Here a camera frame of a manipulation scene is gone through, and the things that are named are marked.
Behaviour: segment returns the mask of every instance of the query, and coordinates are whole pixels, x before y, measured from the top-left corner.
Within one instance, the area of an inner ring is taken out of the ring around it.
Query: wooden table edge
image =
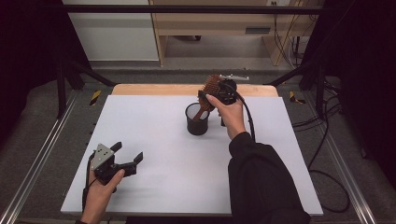
[[[197,95],[200,84],[118,84],[112,95]],[[278,97],[276,88],[270,85],[238,84],[242,96]]]

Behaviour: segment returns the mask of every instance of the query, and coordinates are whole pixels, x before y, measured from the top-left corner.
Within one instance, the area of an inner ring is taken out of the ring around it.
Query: person's left hand
[[[110,201],[111,194],[114,188],[121,182],[125,171],[119,170],[113,178],[106,185],[102,185],[96,179],[94,171],[90,170],[89,183],[91,184],[87,202],[85,203],[85,210],[82,214],[81,220],[85,223],[99,223],[105,214],[108,202]]]

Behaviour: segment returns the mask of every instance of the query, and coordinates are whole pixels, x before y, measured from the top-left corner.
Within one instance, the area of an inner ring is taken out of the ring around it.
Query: white wall
[[[148,0],[63,0],[64,4],[148,5]],[[69,13],[90,61],[158,61],[149,14]]]

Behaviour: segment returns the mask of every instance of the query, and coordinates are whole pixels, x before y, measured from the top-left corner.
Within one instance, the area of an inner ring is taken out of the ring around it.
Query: hand
[[[108,202],[114,188],[121,182],[125,171],[119,170],[106,185],[102,185],[99,180],[95,179],[94,171],[90,170],[89,183],[91,184],[88,191],[87,202],[81,217],[85,223],[99,223],[105,214]]]
[[[233,140],[239,133],[246,131],[244,123],[244,113],[242,101],[237,99],[232,105],[225,105],[216,97],[207,94],[206,99],[218,109],[225,126],[227,134]]]

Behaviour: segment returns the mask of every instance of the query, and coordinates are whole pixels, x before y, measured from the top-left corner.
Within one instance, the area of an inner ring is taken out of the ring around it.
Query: black mesh cup
[[[186,108],[187,130],[193,135],[202,135],[207,131],[207,118],[209,118],[208,111],[205,111],[198,120],[193,119],[200,108],[201,106],[199,103],[190,104]]]

